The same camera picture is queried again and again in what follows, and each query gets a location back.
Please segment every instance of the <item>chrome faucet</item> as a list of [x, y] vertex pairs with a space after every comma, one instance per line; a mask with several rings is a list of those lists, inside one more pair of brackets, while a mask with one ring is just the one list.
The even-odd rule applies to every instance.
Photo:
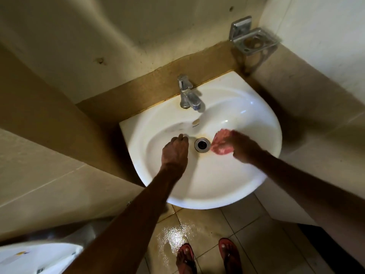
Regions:
[[194, 92], [191, 91], [193, 84], [189, 81], [188, 76], [181, 74], [177, 77], [177, 80], [179, 81], [180, 87], [180, 106], [182, 108], [192, 107], [195, 111], [199, 110], [201, 100]]

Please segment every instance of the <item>white ceramic sink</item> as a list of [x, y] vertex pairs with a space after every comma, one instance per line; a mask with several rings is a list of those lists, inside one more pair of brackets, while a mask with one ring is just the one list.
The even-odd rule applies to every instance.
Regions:
[[196, 139], [212, 142], [222, 128], [250, 136], [278, 157], [281, 129], [268, 104], [235, 72], [198, 86], [201, 110], [180, 107], [180, 96], [155, 105], [120, 123], [133, 165], [147, 186], [161, 166], [162, 148], [172, 137], [189, 137], [188, 166], [168, 202], [190, 209], [211, 209], [236, 202], [253, 192], [266, 175], [232, 154], [199, 153]]

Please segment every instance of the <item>pink sponge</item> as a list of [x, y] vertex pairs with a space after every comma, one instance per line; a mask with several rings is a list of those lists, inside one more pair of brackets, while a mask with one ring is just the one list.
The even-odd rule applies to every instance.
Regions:
[[224, 143], [226, 143], [225, 138], [229, 137], [230, 134], [231, 131], [228, 129], [221, 129], [219, 132], [217, 132], [210, 147], [212, 152], [216, 153], [217, 155], [226, 155], [232, 153], [234, 151], [232, 146], [222, 146]]

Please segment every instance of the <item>person's left hand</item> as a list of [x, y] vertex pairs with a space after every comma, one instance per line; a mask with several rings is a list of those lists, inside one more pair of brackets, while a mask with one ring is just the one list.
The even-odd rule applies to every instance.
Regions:
[[173, 168], [181, 176], [188, 165], [189, 140], [183, 134], [174, 137], [162, 149], [161, 169]]

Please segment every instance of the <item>white toilet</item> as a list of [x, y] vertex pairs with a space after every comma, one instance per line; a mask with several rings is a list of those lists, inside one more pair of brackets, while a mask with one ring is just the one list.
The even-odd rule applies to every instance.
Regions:
[[0, 273], [60, 274], [108, 224], [109, 221], [93, 221], [62, 239], [1, 246]]

